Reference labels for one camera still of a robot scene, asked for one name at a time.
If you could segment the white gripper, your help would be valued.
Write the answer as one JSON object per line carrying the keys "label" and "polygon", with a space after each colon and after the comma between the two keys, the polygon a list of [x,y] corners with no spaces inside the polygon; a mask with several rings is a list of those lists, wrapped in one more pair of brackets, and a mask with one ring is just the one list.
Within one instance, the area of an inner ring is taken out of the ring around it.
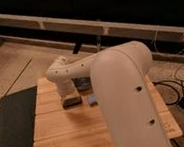
{"label": "white gripper", "polygon": [[66,109],[81,104],[82,99],[72,80],[64,79],[64,81],[57,81],[56,84],[57,92],[60,94],[61,100],[64,101],[62,107]]}

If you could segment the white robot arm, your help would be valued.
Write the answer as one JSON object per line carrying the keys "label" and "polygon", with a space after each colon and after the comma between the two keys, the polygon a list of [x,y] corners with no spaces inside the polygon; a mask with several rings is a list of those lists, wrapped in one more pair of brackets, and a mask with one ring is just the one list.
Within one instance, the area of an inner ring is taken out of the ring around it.
{"label": "white robot arm", "polygon": [[61,91],[68,79],[89,77],[116,147],[172,147],[147,86],[152,53],[138,41],[113,46],[71,64],[57,59],[46,76]]}

